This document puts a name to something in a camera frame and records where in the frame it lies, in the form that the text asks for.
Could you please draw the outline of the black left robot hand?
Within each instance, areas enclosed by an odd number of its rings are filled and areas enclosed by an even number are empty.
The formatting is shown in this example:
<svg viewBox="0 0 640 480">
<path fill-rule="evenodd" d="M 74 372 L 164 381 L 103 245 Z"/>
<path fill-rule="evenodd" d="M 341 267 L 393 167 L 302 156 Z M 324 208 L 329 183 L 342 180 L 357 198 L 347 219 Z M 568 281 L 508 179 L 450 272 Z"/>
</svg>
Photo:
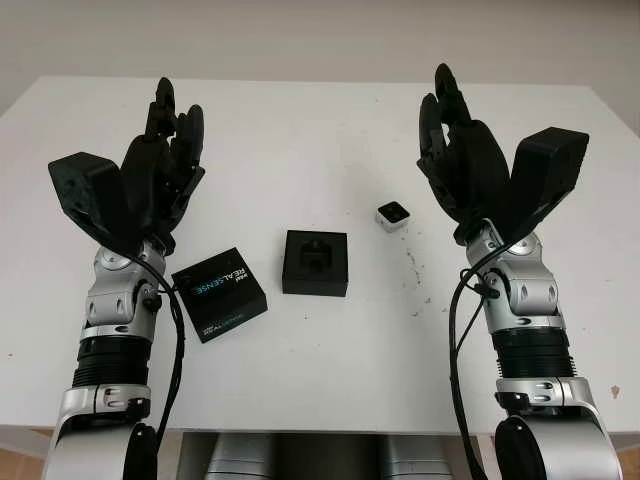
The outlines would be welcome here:
<svg viewBox="0 0 640 480">
<path fill-rule="evenodd" d="M 145 130 L 131 141 L 120 167 L 125 210 L 113 237 L 121 251 L 134 254 L 147 241 L 164 256 L 174 252 L 172 231 L 205 174 L 203 141 L 202 108 L 194 104 L 177 113 L 174 87 L 161 78 Z"/>
</svg>

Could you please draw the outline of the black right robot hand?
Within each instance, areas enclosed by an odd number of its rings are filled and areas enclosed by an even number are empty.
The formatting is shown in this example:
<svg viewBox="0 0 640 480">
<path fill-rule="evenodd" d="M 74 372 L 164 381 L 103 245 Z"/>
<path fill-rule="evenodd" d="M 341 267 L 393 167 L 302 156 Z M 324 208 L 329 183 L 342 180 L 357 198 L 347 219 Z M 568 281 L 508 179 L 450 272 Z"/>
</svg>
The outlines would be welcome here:
<svg viewBox="0 0 640 480">
<path fill-rule="evenodd" d="M 436 68 L 434 85 L 420 106 L 417 165 L 440 207 L 456 222 L 457 244 L 473 239 L 486 222 L 507 241 L 515 226 L 503 151 L 489 127 L 471 117 L 447 64 Z"/>
</svg>

